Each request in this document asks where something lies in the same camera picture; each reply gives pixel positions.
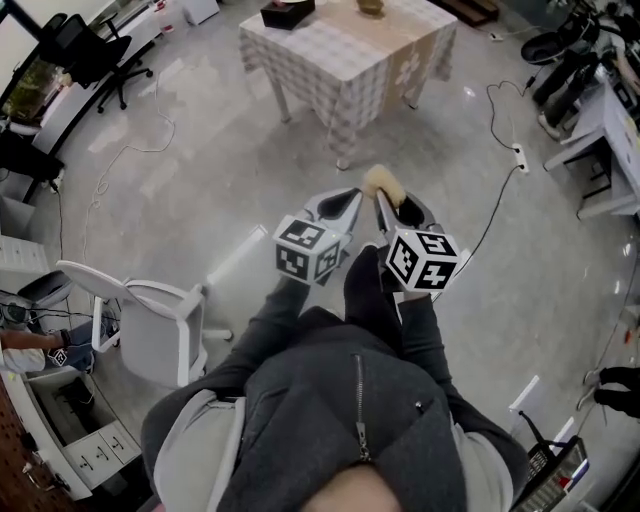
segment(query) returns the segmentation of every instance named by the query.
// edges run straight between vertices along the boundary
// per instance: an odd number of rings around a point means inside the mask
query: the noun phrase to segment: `chair backrest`
[[[47,30],[45,36],[49,41],[42,45],[43,60],[64,67],[83,87],[101,80],[111,70],[113,59],[108,57],[108,43],[94,33],[79,14]]]
[[[62,270],[84,291],[101,299],[135,300],[124,283],[103,272],[73,261],[60,260],[56,268]]]

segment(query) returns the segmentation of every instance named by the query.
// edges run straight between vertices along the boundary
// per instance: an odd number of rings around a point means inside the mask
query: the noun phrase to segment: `drawer handle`
[[[100,453],[96,455],[96,458],[99,459],[100,457],[104,457],[106,460],[109,460],[109,457],[107,457],[107,454],[102,451],[102,448],[98,446],[98,450],[100,450]]]
[[[84,455],[81,455],[80,458],[84,461],[82,464],[80,464],[81,468],[86,468],[88,467],[91,471],[93,471],[93,466],[91,464],[89,464],[89,462],[87,461],[87,459],[84,458]]]
[[[114,442],[114,443],[116,443],[116,444],[112,444],[112,445],[111,445],[111,448],[120,448],[121,450],[124,450],[124,446],[122,446],[122,445],[120,444],[120,441],[118,441],[118,440],[115,438],[115,436],[114,436],[114,437],[112,437],[112,439],[113,439],[113,442]]]

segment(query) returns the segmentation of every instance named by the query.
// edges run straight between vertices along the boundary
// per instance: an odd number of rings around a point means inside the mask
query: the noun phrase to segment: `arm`
[[[527,453],[515,439],[462,398],[453,385],[431,297],[405,301],[399,310],[403,358],[425,370],[443,389],[455,423],[465,432],[481,434],[498,450],[509,468],[514,497],[517,497],[527,482]]]
[[[224,362],[202,379],[174,391],[151,409],[142,425],[141,435],[150,482],[153,482],[153,469],[162,443],[187,402],[203,389],[233,396],[243,394],[245,383],[260,365],[287,348],[308,294],[308,285],[281,279]]]
[[[33,334],[28,331],[2,331],[0,335],[0,347],[2,349],[28,350],[39,348],[42,350],[50,350],[63,348],[64,342],[60,336],[50,334],[42,336]]]

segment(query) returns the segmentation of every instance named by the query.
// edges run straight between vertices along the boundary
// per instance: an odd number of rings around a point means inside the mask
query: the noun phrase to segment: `jacket zipper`
[[[356,358],[356,371],[358,375],[358,382],[356,384],[356,403],[358,407],[358,417],[356,421],[356,429],[358,430],[358,442],[360,444],[360,460],[362,462],[369,462],[371,460],[371,454],[367,447],[367,433],[362,419],[362,395],[364,393],[364,377],[362,374],[362,356],[354,354]]]

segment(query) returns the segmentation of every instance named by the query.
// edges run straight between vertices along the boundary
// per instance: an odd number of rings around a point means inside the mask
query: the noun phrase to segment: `floor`
[[[236,335],[277,279],[270,236],[282,217],[313,194],[358,186],[375,163],[388,166],[458,245],[472,250],[515,165],[512,152],[488,130],[485,87],[502,79],[521,85],[535,71],[520,59],[517,40],[491,43],[461,25],[451,80],[428,82],[418,110],[401,108],[366,129],[358,159],[341,173],[310,108],[290,98],[292,120],[281,124],[266,76],[243,71],[237,26],[259,4],[225,2],[219,15],[176,31],[148,55],[145,63],[160,77],[157,106],[175,121],[175,136],[162,153],[125,150],[88,219],[89,265],[183,289],[207,283],[208,323],[229,326]],[[83,261],[92,192],[120,148],[167,143],[171,127],[157,114],[154,79],[141,78],[127,95],[126,111],[114,101],[102,116],[86,115],[58,155],[67,163],[65,259]],[[524,146],[531,172],[514,173],[483,245],[436,311],[466,398],[517,431],[508,405],[538,375],[536,421],[552,438],[571,416],[574,430],[585,417],[574,409],[582,375],[598,361],[618,318],[636,261],[637,230],[628,218],[580,222],[575,212],[588,168],[545,172],[542,162],[559,146],[537,125],[530,95],[520,98],[509,85],[492,95],[498,135]],[[36,204],[33,239],[48,245],[54,262],[57,198],[43,192]],[[375,235],[373,208],[365,204],[355,247]],[[251,242],[243,244],[247,238]],[[314,290],[310,303],[343,309],[345,271]],[[74,291],[70,302],[73,311],[88,312],[82,292]],[[605,364],[630,364],[635,357],[637,347],[623,345],[623,331],[616,332]],[[207,348],[211,365],[229,350],[223,342]],[[167,393],[128,373],[116,351],[99,357],[96,381],[135,437],[146,412]],[[637,451],[636,422],[613,412],[607,420],[594,409],[584,423],[593,470],[565,507],[585,495],[599,502]]]

